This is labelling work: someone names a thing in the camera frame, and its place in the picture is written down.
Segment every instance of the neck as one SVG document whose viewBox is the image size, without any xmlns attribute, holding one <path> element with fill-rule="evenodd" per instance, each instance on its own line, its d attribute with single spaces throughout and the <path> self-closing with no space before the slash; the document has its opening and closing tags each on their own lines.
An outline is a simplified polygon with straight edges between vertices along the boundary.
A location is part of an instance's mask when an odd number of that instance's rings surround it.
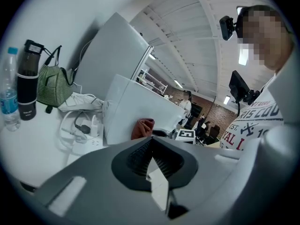
<svg viewBox="0 0 300 225">
<path fill-rule="evenodd" d="M 289 59 L 292 51 L 294 48 L 294 43 L 291 42 L 290 45 L 288 46 L 288 48 L 285 50 L 285 53 L 283 53 L 280 58 L 277 61 L 277 69 L 275 70 L 275 74 L 277 75 L 277 73 L 283 68 L 283 66 L 285 65 L 286 61 Z"/>
</svg>

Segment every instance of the black tumbler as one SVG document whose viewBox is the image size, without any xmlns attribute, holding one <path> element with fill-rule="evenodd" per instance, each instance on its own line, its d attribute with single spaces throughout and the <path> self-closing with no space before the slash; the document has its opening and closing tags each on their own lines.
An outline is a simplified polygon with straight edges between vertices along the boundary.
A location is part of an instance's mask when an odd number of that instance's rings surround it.
<svg viewBox="0 0 300 225">
<path fill-rule="evenodd" d="M 20 117 L 30 120 L 37 114 L 38 62 L 44 46 L 27 40 L 17 73 L 17 93 Z"/>
</svg>

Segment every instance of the person in white shirt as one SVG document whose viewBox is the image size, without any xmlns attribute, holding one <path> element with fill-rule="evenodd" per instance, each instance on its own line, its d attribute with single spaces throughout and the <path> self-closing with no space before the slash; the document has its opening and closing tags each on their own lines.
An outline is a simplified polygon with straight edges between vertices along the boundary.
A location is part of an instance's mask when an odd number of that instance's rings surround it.
<svg viewBox="0 0 300 225">
<path fill-rule="evenodd" d="M 179 107 L 185 110 L 182 120 L 179 122 L 183 127 L 191 116 L 192 109 L 192 93 L 190 91 L 184 91 L 183 100 L 179 103 Z"/>
<path fill-rule="evenodd" d="M 269 6 L 244 7 L 237 19 L 236 32 L 242 43 L 253 46 L 254 54 L 275 73 L 262 87 L 260 96 L 241 111 L 221 137 L 221 148 L 243 150 L 249 139 L 262 137 L 284 123 L 268 87 L 280 71 L 296 63 L 297 58 L 280 14 Z"/>
</svg>

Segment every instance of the bottle label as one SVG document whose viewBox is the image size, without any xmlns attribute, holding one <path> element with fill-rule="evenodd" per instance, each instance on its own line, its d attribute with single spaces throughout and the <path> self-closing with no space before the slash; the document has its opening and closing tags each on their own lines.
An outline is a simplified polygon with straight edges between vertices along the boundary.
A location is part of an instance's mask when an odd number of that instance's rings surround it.
<svg viewBox="0 0 300 225">
<path fill-rule="evenodd" d="M 1 98 L 0 102 L 3 114 L 12 114 L 18 109 L 17 95 L 8 99 Z"/>
</svg>

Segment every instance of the green striped bag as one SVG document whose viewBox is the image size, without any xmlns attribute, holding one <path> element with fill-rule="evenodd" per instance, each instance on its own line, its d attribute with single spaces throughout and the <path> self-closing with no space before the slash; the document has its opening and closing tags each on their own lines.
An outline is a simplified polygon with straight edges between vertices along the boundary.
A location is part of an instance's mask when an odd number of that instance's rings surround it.
<svg viewBox="0 0 300 225">
<path fill-rule="evenodd" d="M 51 56 L 46 60 L 41 70 L 39 71 L 37 80 L 37 100 L 40 103 L 51 105 L 54 107 L 60 106 L 72 94 L 74 70 L 66 71 L 58 66 L 60 56 L 60 48 L 56 48 Z M 57 51 L 55 65 L 49 67 L 49 63 Z"/>
</svg>

